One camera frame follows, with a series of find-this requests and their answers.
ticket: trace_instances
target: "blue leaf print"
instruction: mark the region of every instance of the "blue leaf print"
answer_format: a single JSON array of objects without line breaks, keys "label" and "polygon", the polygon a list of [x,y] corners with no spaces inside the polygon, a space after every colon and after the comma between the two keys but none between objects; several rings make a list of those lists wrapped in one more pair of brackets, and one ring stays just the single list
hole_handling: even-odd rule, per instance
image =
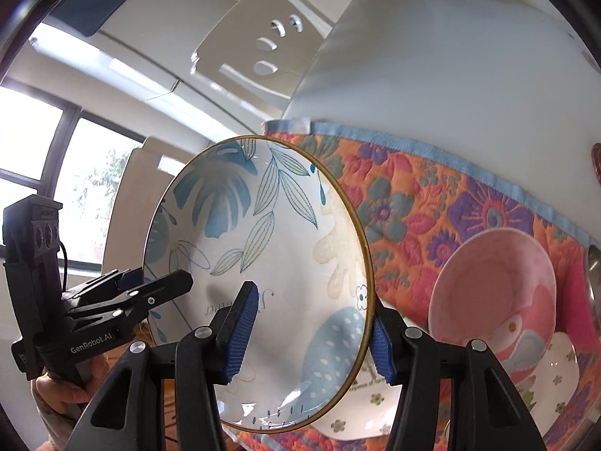
[{"label": "blue leaf print", "polygon": [[229,269],[233,268],[234,265],[240,261],[242,254],[244,254],[242,249],[229,250],[227,253],[223,254],[222,257],[220,257],[219,261],[217,261],[217,265],[213,271],[211,271],[211,274],[214,276],[222,275]]},{"label": "blue leaf print", "polygon": [[169,213],[169,211],[168,211],[168,210],[165,208],[165,206],[163,205],[165,202],[166,202],[166,199],[165,199],[165,197],[163,197],[163,198],[160,200],[159,207],[158,207],[158,209],[157,209],[156,211],[157,211],[158,213],[163,213],[163,212],[165,212],[165,213],[166,213],[166,214],[169,216],[169,220],[171,221],[171,223],[172,223],[174,226],[176,226],[176,225],[177,225],[177,220],[176,220],[176,218],[175,218],[175,217],[173,217],[173,215],[171,215],[171,214]]},{"label": "blue leaf print", "polygon": [[242,153],[246,160],[252,159],[257,150],[257,140],[254,138],[242,139],[240,141],[240,146],[242,147]]},{"label": "blue leaf print", "polygon": [[276,149],[270,149],[270,151],[274,158],[282,163],[289,172],[298,176],[309,176],[307,169],[298,160]]},{"label": "blue leaf print", "polygon": [[275,217],[273,212],[261,217],[248,234],[246,245],[244,246],[244,254],[242,255],[242,263],[240,265],[240,273],[248,268],[263,252],[275,226]]},{"label": "blue leaf print", "polygon": [[150,264],[157,262],[167,252],[168,247],[169,226],[165,216],[157,212],[148,232],[144,261]]},{"label": "blue leaf print", "polygon": [[317,329],[300,376],[307,389],[294,403],[292,420],[315,414],[336,395],[352,370],[364,330],[365,319],[355,307],[338,310]]},{"label": "blue leaf print", "polygon": [[190,326],[190,324],[188,323],[188,321],[186,320],[186,318],[184,317],[183,312],[181,311],[181,309],[178,307],[178,305],[175,303],[175,300],[172,300],[171,303],[173,304],[173,306],[177,309],[177,311],[180,313],[181,318],[184,320],[184,322],[186,323],[186,325],[188,326],[188,329],[192,330],[192,327]]},{"label": "blue leaf print", "polygon": [[157,276],[150,269],[150,266],[144,260],[144,283],[150,283],[153,280],[156,280]]},{"label": "blue leaf print", "polygon": [[166,344],[167,343],[167,338],[165,337],[165,335],[163,334],[163,331],[161,331],[159,329],[159,326],[156,327],[156,331],[159,333],[159,339],[162,343]]},{"label": "blue leaf print", "polygon": [[284,193],[290,202],[290,205],[303,218],[307,219],[317,228],[317,219],[315,212],[304,191],[292,176],[282,170],[279,171],[279,180],[284,188]]},{"label": "blue leaf print", "polygon": [[238,198],[240,199],[240,203],[242,204],[242,216],[246,215],[249,207],[251,206],[251,194],[248,191],[248,187],[244,180],[240,178],[238,175],[232,176],[231,182],[236,189],[236,193],[238,193]]},{"label": "blue leaf print", "polygon": [[239,205],[242,216],[246,215],[251,197],[241,170],[252,175],[257,169],[251,159],[247,159],[238,141],[220,144],[198,156],[190,163],[193,167],[173,188],[175,203],[184,208],[192,190],[200,184],[192,209],[192,223],[198,223],[202,209],[208,206],[208,218],[204,233],[209,238],[218,238],[238,224]]},{"label": "blue leaf print", "polygon": [[257,192],[257,201],[255,202],[254,215],[264,211],[269,204],[273,201],[278,193],[279,188],[279,177],[278,177],[278,166],[275,162],[275,158],[272,157],[263,178],[259,185],[259,191]]},{"label": "blue leaf print", "polygon": [[169,272],[173,273],[179,268],[190,271],[192,265],[201,269],[211,268],[207,257],[194,244],[188,241],[177,241],[175,248],[169,252]]}]

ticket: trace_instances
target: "plate with leaf pattern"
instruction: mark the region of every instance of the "plate with leaf pattern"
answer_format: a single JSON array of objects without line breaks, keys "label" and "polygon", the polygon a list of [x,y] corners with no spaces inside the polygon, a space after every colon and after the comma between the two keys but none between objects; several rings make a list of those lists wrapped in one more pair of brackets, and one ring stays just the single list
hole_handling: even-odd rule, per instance
[{"label": "plate with leaf pattern", "polygon": [[157,344],[208,325],[245,281],[258,286],[242,368],[215,387],[230,426],[270,433],[307,425],[361,368],[375,297],[367,241],[340,185],[292,144],[243,136],[195,157],[158,205],[143,268],[150,280],[185,269],[194,281],[150,312]]},{"label": "plate with leaf pattern", "polygon": [[355,441],[390,434],[403,385],[391,387],[378,374],[370,352],[349,391],[312,426],[326,437]]}]

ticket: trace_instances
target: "orange floral fabric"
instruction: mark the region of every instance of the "orange floral fabric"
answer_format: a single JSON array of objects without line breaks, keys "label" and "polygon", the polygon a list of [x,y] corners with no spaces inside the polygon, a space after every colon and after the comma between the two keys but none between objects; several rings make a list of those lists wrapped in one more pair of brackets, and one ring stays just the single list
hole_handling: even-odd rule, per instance
[{"label": "orange floral fabric", "polygon": [[[368,238],[378,295],[422,327],[432,288],[449,256],[471,236],[491,227],[514,227],[534,236],[549,253],[557,277],[558,314],[571,262],[584,247],[524,205],[447,166],[419,156],[351,139],[270,134],[318,158],[338,180]],[[562,329],[558,317],[557,330]],[[545,435],[559,451],[601,392],[599,354],[578,354],[576,393]],[[441,384],[436,451],[446,449],[450,384]],[[384,451],[387,437],[337,441],[307,426],[294,432],[255,435],[233,431],[248,449],[271,451]]]}]

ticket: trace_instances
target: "purple flower pattern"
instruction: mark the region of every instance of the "purple flower pattern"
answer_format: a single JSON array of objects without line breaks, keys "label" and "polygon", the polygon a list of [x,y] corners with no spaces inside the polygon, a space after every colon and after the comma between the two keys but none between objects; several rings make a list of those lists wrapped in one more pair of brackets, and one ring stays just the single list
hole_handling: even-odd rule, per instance
[{"label": "purple flower pattern", "polygon": [[579,426],[593,402],[588,400],[591,392],[591,383],[588,382],[582,390],[578,391],[572,397],[566,411],[560,414],[560,417],[545,434],[545,444],[547,447],[555,446],[559,443],[571,427]]},{"label": "purple flower pattern", "polygon": [[494,227],[513,227],[534,235],[534,214],[515,200],[477,182],[466,180],[463,192],[448,209],[448,216],[462,242]]},{"label": "purple flower pattern", "polygon": [[440,268],[451,257],[451,254],[457,251],[459,242],[457,242],[455,234],[443,229],[435,238],[432,238],[427,247],[428,259],[434,261],[434,265]]},{"label": "purple flower pattern", "polygon": [[355,441],[334,441],[334,451],[367,451],[365,439]]},{"label": "purple flower pattern", "polygon": [[384,161],[388,159],[388,154],[393,152],[392,149],[376,144],[365,143],[359,147],[359,157],[361,159],[371,159],[378,166],[384,164]]},{"label": "purple flower pattern", "polygon": [[597,355],[591,352],[581,353],[578,354],[578,358],[576,358],[576,361],[578,361],[578,370],[580,374],[584,375],[584,372],[586,371],[587,366],[591,363],[591,361],[593,363],[596,363]]}]

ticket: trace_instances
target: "sleeve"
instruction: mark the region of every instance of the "sleeve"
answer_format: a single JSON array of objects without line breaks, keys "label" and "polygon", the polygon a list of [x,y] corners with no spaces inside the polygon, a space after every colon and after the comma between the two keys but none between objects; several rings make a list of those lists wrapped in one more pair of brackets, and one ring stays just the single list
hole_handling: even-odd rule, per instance
[{"label": "sleeve", "polygon": [[58,451],[56,449],[56,446],[54,445],[54,443],[52,441],[46,441],[44,444],[42,444],[40,447],[38,447],[38,449],[36,449],[35,451]]},{"label": "sleeve", "polygon": [[65,446],[67,446],[67,440],[71,435],[71,431],[73,431],[75,426],[75,421],[56,413],[48,404],[46,404],[46,402],[44,402],[44,399],[38,393],[37,388],[35,388],[35,380],[31,381],[31,395],[38,408],[40,418],[48,430],[50,442],[54,444],[58,451],[64,450]]}]

